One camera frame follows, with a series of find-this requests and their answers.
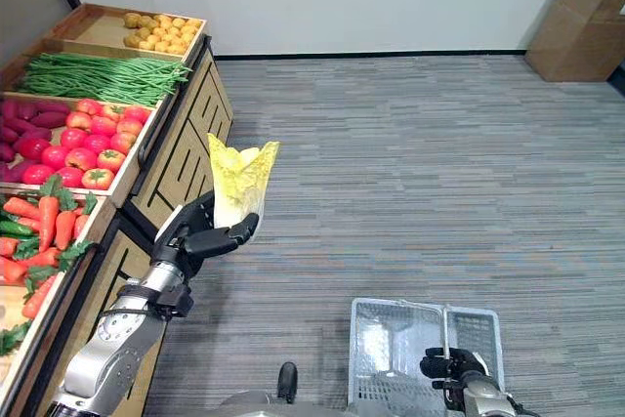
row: wooden produce crate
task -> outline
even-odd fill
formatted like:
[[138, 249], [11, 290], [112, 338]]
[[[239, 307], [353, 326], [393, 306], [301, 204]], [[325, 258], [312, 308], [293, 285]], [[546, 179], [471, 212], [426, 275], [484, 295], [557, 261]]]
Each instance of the wooden produce crate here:
[[[65, 43], [56, 39], [39, 39], [28, 49], [21, 54], [14, 57], [0, 70], [0, 91], [6, 99], [30, 99], [30, 100], [61, 100], [66, 103], [78, 103], [81, 98], [69, 98], [69, 97], [49, 97], [45, 95], [32, 95], [28, 93], [17, 92], [20, 82], [26, 74], [26, 66], [30, 63], [33, 57], [43, 53], [72, 53], [81, 54], [85, 56], [97, 56], [107, 58], [125, 58], [123, 49], [109, 48], [104, 50], [99, 46], [92, 46], [88, 44], [74, 44]], [[166, 102], [171, 100], [171, 96], [165, 96], [160, 99], [154, 108], [158, 109]], [[100, 102], [102, 104], [114, 104], [114, 105], [128, 105], [119, 103]]]
[[[125, 284], [126, 278], [141, 277], [149, 267], [151, 244], [140, 234], [134, 232], [129, 223], [122, 220], [121, 226], [116, 226], [117, 219], [110, 226], [106, 234], [107, 251], [103, 254], [102, 267], [98, 272], [93, 288], [82, 302], [82, 308], [74, 326], [63, 344], [54, 371], [50, 377], [43, 380], [45, 393], [38, 404], [35, 415], [44, 415], [48, 405], [63, 380], [67, 366], [76, 353], [89, 341], [96, 329], [99, 314], [110, 307], [116, 299], [117, 291]], [[162, 337], [144, 357], [135, 382], [112, 414], [114, 417], [140, 417], [147, 397], [147, 390], [151, 381]]]
[[[0, 193], [6, 196], [14, 195], [17, 192], [15, 189], [0, 188]], [[74, 195], [74, 198], [79, 203], [84, 204], [84, 196]], [[100, 242], [114, 213], [113, 205], [105, 197], [98, 197], [98, 203], [78, 240]], [[39, 314], [32, 321], [20, 347], [11, 354], [0, 358], [0, 378], [2, 381], [0, 385], [0, 414], [5, 415], [4, 411], [12, 408], [10, 415], [21, 415], [20, 409], [25, 402], [25, 395], [30, 391], [30, 387], [39, 373], [76, 289], [93, 261], [94, 254], [95, 250], [92, 249], [82, 260], [77, 260], [69, 271], [57, 274], [52, 289]], [[26, 321], [21, 316], [22, 296], [25, 293], [24, 287], [0, 286], [0, 298], [2, 298], [4, 307], [0, 313], [2, 314], [0, 315], [2, 328], [11, 328]]]
[[[195, 33], [184, 55], [157, 53], [142, 49], [129, 48], [124, 45], [124, 37], [134, 30], [124, 26], [124, 15], [138, 13], [153, 17], [158, 15], [153, 12], [140, 12], [136, 10], [119, 9], [103, 5], [82, 4], [65, 19], [58, 23], [44, 37], [52, 41], [58, 41], [64, 51], [93, 54], [113, 58], [155, 58], [165, 61], [182, 61], [187, 63], [191, 51], [195, 47], [203, 30], [206, 28], [206, 20], [200, 21], [200, 27]], [[189, 20], [174, 14], [161, 14], [168, 17]]]
[[161, 136], [148, 171], [140, 175], [140, 187], [131, 192], [124, 206], [148, 233], [155, 233], [176, 206], [213, 188], [207, 133], [224, 143], [228, 138], [232, 108], [208, 50], [193, 70], [168, 133]]
[[[42, 99], [36, 95], [26, 95], [26, 94], [13, 94], [11, 95], [11, 99], [18, 101], [18, 102], [31, 102], [31, 103], [37, 103], [40, 101], [47, 101], [47, 102], [54, 101], [56, 103], [66, 104], [71, 109], [74, 109], [77, 103], [77, 101], [69, 101], [68, 99], [62, 99], [62, 98], [56, 98], [56, 97], [50, 97], [50, 98], [47, 97], [45, 99]], [[115, 104], [115, 105], [121, 106], [121, 107], [128, 106], [128, 104]], [[148, 147], [151, 146], [150, 141], [155, 137], [155, 134], [157, 134], [158, 130], [160, 129], [160, 126], [162, 125], [163, 114], [165, 114], [167, 111], [165, 106], [162, 106], [158, 110], [154, 110], [147, 106], [143, 106], [143, 107], [151, 111], [149, 119], [144, 125], [142, 132], [137, 137], [137, 141], [128, 152], [128, 155], [126, 155], [126, 159], [124, 160], [122, 167], [119, 169], [119, 171], [115, 175], [115, 179], [110, 185], [110, 188], [107, 190], [68, 188], [71, 192], [75, 194], [83, 194], [83, 195], [86, 195], [87, 193], [92, 192], [94, 195], [106, 196], [110, 198], [110, 201], [113, 203], [115, 207], [121, 207], [121, 205], [124, 203], [124, 200], [126, 199], [130, 191], [131, 186], [133, 185], [135, 179], [137, 178], [137, 175], [139, 174], [139, 171], [140, 171], [139, 153], [141, 151], [141, 148], [142, 146], [148, 146]], [[60, 144], [61, 133], [63, 132], [64, 129], [65, 127], [59, 127], [53, 130], [52, 141], [51, 141], [52, 145]], [[18, 155], [15, 161], [17, 162], [20, 160], [21, 160], [21, 157]], [[38, 188], [37, 186], [23, 185], [23, 184], [17, 184], [17, 183], [6, 183], [6, 182], [0, 182], [0, 185], [6, 188], [14, 188], [14, 189], [19, 189], [19, 190]]]

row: gray carpet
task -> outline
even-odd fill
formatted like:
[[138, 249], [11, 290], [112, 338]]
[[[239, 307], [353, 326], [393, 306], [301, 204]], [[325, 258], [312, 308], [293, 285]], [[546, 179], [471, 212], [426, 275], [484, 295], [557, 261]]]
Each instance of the gray carpet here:
[[170, 324], [145, 415], [300, 368], [344, 405], [354, 297], [496, 310], [508, 389], [546, 416], [625, 415], [625, 101], [519, 57], [222, 62], [229, 144], [283, 142], [255, 244]]

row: produce display stand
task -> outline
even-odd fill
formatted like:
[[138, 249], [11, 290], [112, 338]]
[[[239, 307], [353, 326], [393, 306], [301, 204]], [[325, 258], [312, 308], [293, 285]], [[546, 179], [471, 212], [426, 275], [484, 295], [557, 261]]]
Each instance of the produce display stand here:
[[[45, 312], [37, 316], [37, 327], [33, 323], [27, 341], [9, 355], [11, 372], [0, 394], [3, 416], [45, 413], [67, 364], [88, 341], [100, 312], [114, 301], [115, 293], [129, 276], [140, 276], [145, 271], [151, 241], [158, 228], [176, 206], [212, 188], [206, 134], [212, 132], [225, 142], [232, 122], [232, 108], [213, 60], [211, 38], [205, 31], [198, 31], [183, 56], [125, 48], [119, 41], [128, 31], [121, 25], [128, 11], [78, 6], [75, 1], [76, 10], [0, 71], [4, 98], [18, 102], [57, 101], [75, 106], [76, 99], [16, 91], [24, 67], [32, 56], [41, 52], [151, 57], [184, 62], [191, 72], [175, 93], [156, 104], [111, 187], [107, 191], [93, 191], [102, 205], [98, 217], [92, 217], [94, 222], [85, 236], [99, 241], [100, 246], [57, 280], [55, 294], [48, 298]], [[0, 183], [0, 191], [7, 193], [24, 188], [25, 185]], [[84, 198], [88, 192], [71, 191], [77, 198]], [[142, 414], [158, 350], [159, 344], [144, 360], [115, 416]]]

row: wooden display shelf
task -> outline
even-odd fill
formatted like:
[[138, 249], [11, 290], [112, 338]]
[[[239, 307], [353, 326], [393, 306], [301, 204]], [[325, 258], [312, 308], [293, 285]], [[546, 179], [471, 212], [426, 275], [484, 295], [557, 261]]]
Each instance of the wooden display shelf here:
[[[25, 95], [25, 94], [12, 94], [10, 95], [10, 98], [18, 102], [22, 101], [22, 102], [31, 102], [31, 103], [37, 103], [41, 101], [46, 101], [46, 102], [54, 101], [56, 103], [66, 104], [71, 109], [74, 109], [77, 103], [77, 101], [69, 102], [67, 99], [62, 99], [58, 97], [42, 98], [38, 96]], [[128, 106], [128, 104], [114, 104], [114, 105], [121, 106], [121, 107]], [[152, 128], [158, 126], [157, 111], [147, 106], [143, 106], [143, 107], [151, 111], [149, 119], [144, 125], [142, 132], [137, 137], [137, 141], [128, 152], [128, 155], [126, 155], [126, 159], [124, 160], [122, 167], [119, 169], [119, 171], [115, 175], [115, 179], [110, 185], [110, 188], [107, 190], [68, 188], [71, 192], [75, 194], [82, 194], [82, 195], [86, 195], [89, 192], [92, 192], [94, 195], [109, 197], [110, 201], [113, 203], [115, 207], [122, 206], [122, 204], [124, 203], [124, 200], [126, 200], [126, 197], [128, 196], [128, 193], [130, 191], [132, 184], [135, 182], [135, 179], [137, 178], [137, 175], [140, 172], [140, 164], [139, 164], [139, 157], [138, 157], [139, 148], [141, 147], [142, 143], [147, 139], [147, 136], [152, 131]], [[52, 141], [51, 141], [53, 146], [60, 144], [61, 133], [63, 132], [64, 129], [65, 127], [59, 127], [53, 130]], [[21, 160], [21, 157], [18, 155], [17, 159], [14, 161], [15, 163], [18, 163], [20, 160]], [[38, 188], [38, 186], [33, 186], [33, 185], [6, 183], [2, 181], [0, 181], [0, 185], [5, 188], [13, 188], [17, 190]]]
[[[124, 37], [135, 31], [124, 26], [124, 15], [137, 13], [153, 17], [158, 15], [153, 12], [140, 12], [136, 10], [118, 9], [103, 5], [82, 4], [75, 9], [59, 24], [57, 24], [44, 37], [49, 40], [59, 41], [62, 49], [67, 52], [83, 53], [85, 48], [91, 54], [115, 58], [154, 58], [164, 61], [181, 61], [187, 63], [191, 51], [200, 40], [201, 34], [206, 27], [206, 20], [200, 20], [201, 26], [195, 33], [187, 51], [181, 56], [177, 54], [157, 53], [137, 48], [129, 48], [124, 45]], [[174, 14], [161, 14], [168, 17], [191, 20]]]
[[145, 180], [124, 208], [146, 232], [154, 231], [178, 205], [213, 188], [207, 134], [226, 142], [232, 108], [211, 54], [206, 51], [182, 96], [168, 133], [154, 152]]
[[[0, 188], [0, 192], [11, 196], [19, 191], [11, 188]], [[74, 195], [74, 197], [80, 204], [84, 204], [84, 196]], [[112, 204], [105, 197], [98, 197], [98, 203], [78, 240], [100, 242], [114, 213], [115, 208]], [[75, 263], [69, 271], [57, 274], [52, 289], [38, 315], [32, 321], [20, 347], [12, 354], [3, 357], [0, 365], [0, 379], [2, 381], [0, 403], [4, 404], [9, 395], [11, 395], [11, 399], [17, 399], [22, 393], [22, 388], [24, 386], [27, 388], [28, 383], [34, 380], [52, 339], [56, 336], [61, 325], [64, 313], [73, 299], [78, 284], [93, 260], [93, 256], [94, 250], [91, 250], [82, 261]], [[0, 312], [2, 314], [0, 316], [1, 328], [10, 329], [14, 325], [26, 321], [26, 318], [21, 316], [25, 293], [25, 287], [0, 286], [0, 297], [4, 307]]]

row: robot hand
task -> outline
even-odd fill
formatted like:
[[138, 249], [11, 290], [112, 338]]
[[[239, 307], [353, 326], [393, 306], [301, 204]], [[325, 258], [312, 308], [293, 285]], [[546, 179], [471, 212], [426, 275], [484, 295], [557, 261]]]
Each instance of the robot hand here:
[[511, 395], [503, 393], [489, 376], [488, 367], [479, 354], [464, 349], [426, 349], [419, 364], [421, 372], [430, 379], [435, 390], [442, 390], [449, 410], [464, 412], [467, 417], [540, 417], [517, 404]]
[[149, 269], [129, 278], [102, 313], [90, 341], [72, 359], [49, 417], [110, 415], [132, 386], [141, 361], [172, 317], [193, 306], [188, 281], [204, 259], [236, 249], [254, 234], [259, 216], [230, 228], [213, 228], [209, 192], [178, 208], [156, 237]]

